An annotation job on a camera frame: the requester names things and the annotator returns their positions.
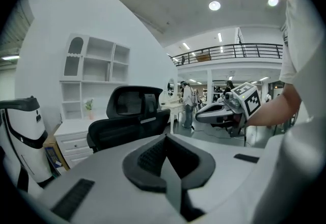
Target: person's arm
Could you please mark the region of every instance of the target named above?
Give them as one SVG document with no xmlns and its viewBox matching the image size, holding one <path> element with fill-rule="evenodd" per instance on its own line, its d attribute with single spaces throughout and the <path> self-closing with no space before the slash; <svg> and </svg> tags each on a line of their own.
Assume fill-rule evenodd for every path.
<svg viewBox="0 0 326 224">
<path fill-rule="evenodd" d="M 248 120 L 247 125 L 278 125 L 289 120 L 300 108 L 301 98 L 293 85 L 285 84 L 283 93 L 265 103 Z"/>
</svg>

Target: white robot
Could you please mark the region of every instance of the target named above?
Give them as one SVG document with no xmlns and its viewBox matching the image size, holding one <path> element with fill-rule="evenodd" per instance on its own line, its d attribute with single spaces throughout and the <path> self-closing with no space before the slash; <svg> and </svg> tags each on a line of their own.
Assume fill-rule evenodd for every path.
<svg viewBox="0 0 326 224">
<path fill-rule="evenodd" d="M 16 187 L 37 197 L 41 187 L 53 179 L 43 148 L 47 132 L 40 105 L 33 96 L 0 101 L 0 117 L 5 169 Z"/>
</svg>

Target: fluorescent light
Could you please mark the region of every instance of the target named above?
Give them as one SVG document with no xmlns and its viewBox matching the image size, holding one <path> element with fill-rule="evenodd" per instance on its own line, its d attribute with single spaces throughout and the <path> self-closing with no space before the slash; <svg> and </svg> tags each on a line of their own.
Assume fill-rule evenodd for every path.
<svg viewBox="0 0 326 224">
<path fill-rule="evenodd" d="M 186 49 L 188 50 L 190 49 L 190 47 L 188 47 L 188 45 L 185 42 L 183 42 L 182 45 L 184 45 Z"/>
<path fill-rule="evenodd" d="M 18 55 L 11 55 L 9 57 L 3 57 L 2 59 L 3 60 L 12 60 L 12 59 L 18 59 L 19 56 Z"/>
<path fill-rule="evenodd" d="M 268 5 L 270 5 L 271 7 L 276 6 L 277 3 L 279 3 L 279 0 L 268 0 Z"/>
<path fill-rule="evenodd" d="M 220 9 L 221 7 L 221 4 L 219 2 L 216 2 L 216 1 L 213 1 L 211 2 L 208 7 L 211 9 L 211 10 L 218 10 Z"/>
<path fill-rule="evenodd" d="M 263 80 L 268 79 L 268 78 L 269 77 L 267 76 L 267 77 L 264 77 L 264 78 L 260 79 L 259 81 L 263 81 Z"/>
<path fill-rule="evenodd" d="M 218 33 L 219 41 L 222 42 L 222 34 Z"/>
</svg>

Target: balcony railing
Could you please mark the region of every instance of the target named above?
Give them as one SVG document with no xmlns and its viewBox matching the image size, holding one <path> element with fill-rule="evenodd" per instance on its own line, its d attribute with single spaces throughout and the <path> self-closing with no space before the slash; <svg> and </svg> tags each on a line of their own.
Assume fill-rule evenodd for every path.
<svg viewBox="0 0 326 224">
<path fill-rule="evenodd" d="M 283 46 L 278 44 L 246 43 L 202 48 L 171 57 L 176 66 L 198 62 L 235 58 L 281 59 Z"/>
</svg>

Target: white vanity table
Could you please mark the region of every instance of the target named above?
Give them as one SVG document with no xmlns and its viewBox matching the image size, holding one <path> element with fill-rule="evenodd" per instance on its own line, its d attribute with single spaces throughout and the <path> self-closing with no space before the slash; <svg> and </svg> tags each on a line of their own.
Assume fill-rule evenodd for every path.
<svg viewBox="0 0 326 224">
<path fill-rule="evenodd" d="M 161 108 L 162 109 L 170 109 L 170 122 L 171 122 L 171 130 L 170 133 L 173 133 L 173 125 L 174 125 L 174 119 L 175 116 L 177 117 L 177 120 L 179 122 L 179 113 L 183 112 L 183 104 L 179 103 L 178 96 L 177 96 L 177 87 L 178 84 L 174 84 L 173 79 L 170 79 L 168 89 L 164 90 L 161 94 Z M 171 88 L 173 88 L 173 94 L 172 96 L 169 96 L 169 92 L 171 93 Z"/>
</svg>

